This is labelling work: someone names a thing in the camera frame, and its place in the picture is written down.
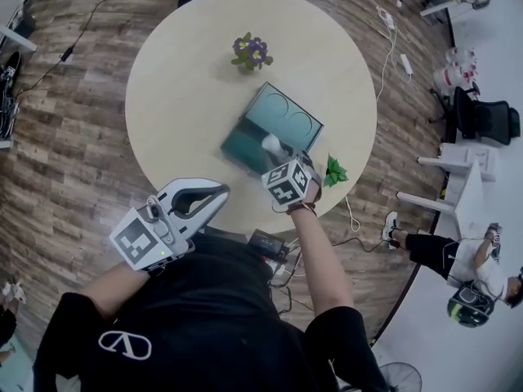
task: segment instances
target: black shorts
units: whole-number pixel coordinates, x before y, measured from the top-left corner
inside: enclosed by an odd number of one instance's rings
[[[16,317],[10,310],[0,305],[0,347],[11,339],[16,330]]]
[[[405,246],[410,251],[411,261],[434,270],[446,280],[454,264],[459,243],[439,235],[409,234]]]

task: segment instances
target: person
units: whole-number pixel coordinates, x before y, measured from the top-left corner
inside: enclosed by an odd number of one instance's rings
[[[398,247],[414,263],[434,270],[454,287],[465,282],[475,285],[484,295],[502,300],[512,308],[523,301],[520,277],[503,274],[494,258],[494,236],[497,225],[492,224],[481,238],[454,241],[438,235],[409,234],[398,228],[397,212],[387,215],[382,238]]]
[[[9,342],[16,330],[16,315],[20,303],[25,303],[20,280],[14,284],[6,281],[0,294],[0,349]],[[14,349],[0,351],[0,367],[11,357]]]
[[[65,293],[42,338],[34,390],[56,374],[82,391],[335,391],[334,373],[386,392],[354,307],[352,282],[314,213],[319,185],[289,209],[315,318],[302,332],[279,318],[272,271],[247,244],[197,234],[195,251],[158,276],[116,265]]]

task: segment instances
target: wrist strap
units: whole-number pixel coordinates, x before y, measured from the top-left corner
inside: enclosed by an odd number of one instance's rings
[[[290,215],[291,213],[293,213],[294,211],[297,211],[298,209],[307,209],[308,211],[311,211],[312,213],[314,213],[315,216],[318,216],[318,215],[316,215],[316,211],[314,210],[315,207],[316,207],[316,205],[314,203],[298,202],[298,203],[294,203],[294,204],[290,205],[285,213],[287,213],[287,215]]]

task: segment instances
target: purple flower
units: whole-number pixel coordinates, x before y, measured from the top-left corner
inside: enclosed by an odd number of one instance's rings
[[[249,47],[249,59],[255,64],[262,64],[267,58],[267,51],[260,45],[253,44]]]
[[[235,49],[235,52],[241,52],[248,49],[252,44],[253,41],[244,41],[242,38],[238,38],[232,47]]]
[[[267,52],[267,44],[261,38],[254,38],[253,43],[259,45],[263,51]]]

